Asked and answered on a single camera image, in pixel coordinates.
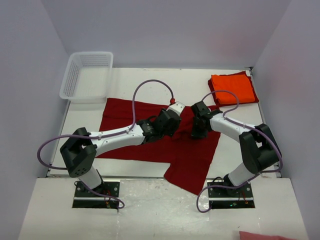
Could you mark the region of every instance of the pink cloth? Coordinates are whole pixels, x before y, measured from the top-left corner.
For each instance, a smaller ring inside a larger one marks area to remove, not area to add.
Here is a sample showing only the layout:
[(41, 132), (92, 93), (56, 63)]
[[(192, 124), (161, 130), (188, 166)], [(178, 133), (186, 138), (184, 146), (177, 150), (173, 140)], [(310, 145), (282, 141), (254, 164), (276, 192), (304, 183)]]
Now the pink cloth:
[(294, 240), (283, 236), (266, 236), (246, 231), (240, 231), (240, 240)]

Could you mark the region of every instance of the wire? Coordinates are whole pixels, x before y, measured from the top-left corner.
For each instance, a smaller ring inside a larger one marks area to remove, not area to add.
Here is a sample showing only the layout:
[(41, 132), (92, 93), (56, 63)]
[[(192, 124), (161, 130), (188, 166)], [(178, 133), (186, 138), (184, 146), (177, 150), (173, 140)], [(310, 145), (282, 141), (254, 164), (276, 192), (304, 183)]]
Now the wire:
[(156, 115), (153, 115), (153, 116), (148, 117), (147, 120), (150, 121), (151, 119), (154, 119), (156, 117), (157, 117)]
[(254, 127), (247, 126), (245, 123), (237, 122), (237, 121), (234, 121), (234, 120), (230, 119), (229, 117), (226, 117), (226, 114), (227, 114), (227, 113), (230, 113), (231, 111), (236, 110), (236, 109), (239, 107), (239, 104), (240, 104), (240, 103), (239, 103), (239, 98), (238, 98), (233, 92), (227, 91), (227, 90), (215, 90), (215, 91), (212, 91), (212, 92), (209, 92), (208, 94), (206, 94), (206, 95), (202, 98), (201, 101), (203, 101), (207, 96), (209, 96), (209, 95), (211, 95), (211, 94), (214, 94), (214, 93), (219, 93), (219, 92), (229, 93), (229, 94), (231, 94), (232, 96), (234, 96), (234, 98), (236, 99), (236, 106), (235, 106), (234, 108), (231, 108), (231, 109), (225, 111), (225, 112), (222, 114), (223, 117), (224, 117), (227, 121), (229, 121), (230, 123), (233, 123), (233, 124), (235, 124), (235, 125), (237, 125), (237, 126), (244, 127), (244, 128), (249, 129), (249, 130), (255, 131), (256, 133), (258, 133), (258, 134), (260, 134), (261, 136), (263, 136), (263, 137), (266, 139), (266, 141), (272, 146), (273, 150), (275, 151), (275, 153), (276, 153), (276, 155), (277, 155), (277, 157), (278, 157), (278, 159), (279, 159), (279, 167), (278, 167), (278, 169), (275, 169), (275, 170), (261, 171), (261, 172), (258, 173), (257, 175), (253, 176), (252, 178), (250, 178), (249, 180), (243, 182), (242, 184), (240, 184), (240, 185), (238, 185), (238, 186), (224, 186), (224, 185), (209, 185), (209, 186), (206, 186), (205, 188), (203, 188), (203, 189), (201, 190), (201, 192), (198, 194), (198, 196), (197, 196), (197, 198), (196, 198), (196, 208), (198, 209), (198, 211), (199, 211), (200, 213), (203, 213), (203, 214), (209, 212), (209, 211), (212, 209), (211, 206), (209, 206), (209, 208), (206, 209), (206, 210), (201, 210), (201, 209), (199, 208), (199, 199), (200, 199), (201, 194), (202, 194), (205, 190), (210, 189), (210, 188), (239, 189), (239, 188), (243, 187), (244, 185), (246, 185), (247, 182), (250, 182), (250, 181), (252, 181), (253, 179), (255, 179), (256, 177), (258, 177), (259, 174), (280, 172), (281, 169), (282, 169), (283, 166), (284, 166), (284, 164), (283, 164), (283, 159), (282, 159), (282, 156), (281, 156), (281, 153), (280, 153), (279, 149), (277, 148), (277, 146), (274, 144), (274, 142), (273, 142), (267, 135), (265, 135), (262, 131), (260, 131), (260, 130), (258, 130), (258, 129), (256, 129), (256, 128), (254, 128)]
[(246, 200), (246, 193), (245, 193), (245, 191), (241, 191), (241, 192), (240, 192), (240, 194), (239, 194), (239, 198), (238, 198), (238, 202), (240, 201), (241, 196), (242, 196), (243, 200), (244, 200), (245, 202), (247, 202), (247, 200)]
[(246, 200), (246, 193), (245, 191), (242, 191), (242, 196), (245, 204), (248, 204), (248, 201)]
[[(106, 194), (111, 195), (111, 193), (110, 193), (109, 190), (108, 190), (108, 192), (106, 192), (105, 190), (103, 190), (103, 194), (105, 194), (105, 195), (106, 195)], [(104, 197), (104, 202), (105, 202), (105, 206), (106, 206), (107, 209), (110, 208), (110, 203), (109, 203), (109, 201), (110, 201), (110, 198), (107, 200), (107, 198)]]
[(218, 180), (218, 179), (224, 180), (222, 177), (217, 176), (216, 178), (214, 178), (214, 179), (212, 180), (212, 182), (214, 183), (214, 182), (215, 182), (216, 180)]
[[(171, 93), (171, 99), (170, 99), (170, 104), (173, 104), (175, 102), (175, 98), (174, 98), (174, 92), (172, 91), (172, 89), (169, 87), (168, 84), (166, 84), (165, 82), (161, 81), (161, 80), (157, 80), (157, 79), (149, 79), (149, 80), (146, 80), (146, 81), (143, 81), (142, 83), (140, 83), (138, 85), (138, 87), (134, 90), (133, 92), (133, 97), (132, 97), (132, 124), (131, 126), (127, 129), (127, 130), (123, 130), (123, 131), (119, 131), (119, 132), (115, 132), (115, 133), (111, 133), (111, 134), (105, 134), (105, 135), (102, 135), (102, 136), (80, 136), (80, 135), (75, 135), (75, 134), (65, 134), (65, 135), (60, 135), (60, 136), (56, 136), (56, 137), (53, 137), (47, 141), (45, 141), (43, 144), (40, 145), (40, 147), (38, 148), (37, 152), (36, 152), (36, 157), (39, 161), (39, 163), (41, 163), (43, 166), (47, 167), (47, 168), (50, 168), (50, 169), (56, 169), (56, 170), (67, 170), (66, 167), (58, 167), (58, 166), (52, 166), (50, 164), (47, 164), (45, 163), (42, 158), (41, 158), (41, 151), (42, 149), (49, 143), (55, 141), (55, 140), (58, 140), (58, 139), (63, 139), (63, 138), (75, 138), (75, 139), (100, 139), (100, 138), (108, 138), (108, 137), (113, 137), (113, 136), (117, 136), (117, 135), (120, 135), (120, 134), (125, 134), (125, 133), (128, 133), (129, 131), (131, 131), (134, 127), (135, 127), (135, 124), (136, 124), (136, 108), (135, 108), (135, 100), (136, 100), (136, 95), (137, 95), (137, 92), (139, 90), (139, 88), (146, 84), (146, 83), (150, 83), (150, 82), (156, 82), (156, 83), (160, 83), (164, 86), (166, 86), (170, 93)], [(91, 193), (97, 195), (97, 196), (100, 196), (100, 197), (104, 197), (104, 198), (109, 198), (109, 199), (114, 199), (118, 202), (120, 202), (122, 204), (122, 206), (118, 206), (118, 209), (123, 209), (125, 207), (125, 203), (120, 200), (119, 198), (117, 197), (114, 197), (114, 196), (110, 196), (110, 195), (104, 195), (104, 194), (101, 194), (101, 193), (98, 193), (92, 189), (90, 189), (83, 181), (80, 181), (83, 186)]]
[[(109, 189), (107, 189), (108, 195), (111, 195), (111, 192), (109, 191)], [(108, 201), (110, 201), (110, 198), (108, 199)]]

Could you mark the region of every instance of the black mounting plate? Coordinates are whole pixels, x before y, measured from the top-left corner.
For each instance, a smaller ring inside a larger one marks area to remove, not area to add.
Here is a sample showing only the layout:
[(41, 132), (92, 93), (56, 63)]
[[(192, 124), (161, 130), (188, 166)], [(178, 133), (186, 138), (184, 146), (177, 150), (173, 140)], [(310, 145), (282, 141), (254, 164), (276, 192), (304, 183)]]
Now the black mounting plate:
[[(75, 192), (72, 208), (74, 209), (118, 209), (119, 202), (89, 192), (80, 181), (74, 183)], [(95, 192), (119, 197), (120, 182), (105, 181), (94, 189)]]
[[(223, 181), (208, 182), (211, 185), (223, 185)], [(213, 187), (208, 189), (211, 209), (251, 209), (255, 208), (252, 188), (249, 183), (235, 190)]]

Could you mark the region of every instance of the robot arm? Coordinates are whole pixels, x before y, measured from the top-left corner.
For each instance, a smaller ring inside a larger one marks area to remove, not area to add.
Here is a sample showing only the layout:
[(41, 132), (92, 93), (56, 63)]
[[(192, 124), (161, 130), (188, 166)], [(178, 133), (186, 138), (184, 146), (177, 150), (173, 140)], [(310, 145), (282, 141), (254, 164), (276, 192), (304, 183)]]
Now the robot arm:
[[(208, 132), (216, 131), (227, 135), (240, 144), (242, 163), (224, 177), (224, 182), (227, 186), (239, 186), (279, 161), (275, 150), (264, 137), (258, 135), (253, 130), (238, 126), (226, 120), (222, 111), (211, 111), (203, 101), (197, 102), (191, 106), (191, 109), (194, 114), (192, 137), (205, 138)], [(246, 125), (266, 134), (277, 146), (266, 124), (260, 124), (258, 126)]]
[(140, 120), (130, 131), (109, 137), (102, 136), (126, 131), (130, 126), (103, 132), (88, 132), (85, 127), (77, 129), (74, 135), (98, 138), (69, 138), (60, 148), (70, 177), (79, 178), (90, 189), (98, 187), (102, 180), (93, 167), (95, 157), (114, 149), (153, 143), (164, 136), (173, 136), (181, 122), (180, 114), (184, 108), (185, 105), (176, 102), (162, 109), (153, 121), (151, 118)]

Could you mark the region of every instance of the white wall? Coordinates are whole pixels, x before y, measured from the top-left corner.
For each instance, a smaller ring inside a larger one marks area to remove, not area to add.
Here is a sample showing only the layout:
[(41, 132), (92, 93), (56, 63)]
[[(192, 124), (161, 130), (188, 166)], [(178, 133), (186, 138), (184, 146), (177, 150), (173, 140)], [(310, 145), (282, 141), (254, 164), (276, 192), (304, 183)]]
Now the white wall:
[(253, 68), (309, 238), (320, 239), (320, 1), (292, 0)]
[[(46, 171), (37, 148), (62, 123), (68, 55), (40, 0), (0, 1), (0, 33), (0, 239), (16, 240)], [(43, 151), (47, 161), (51, 154)]]
[(116, 67), (253, 66), (290, 0), (42, 0), (68, 54)]

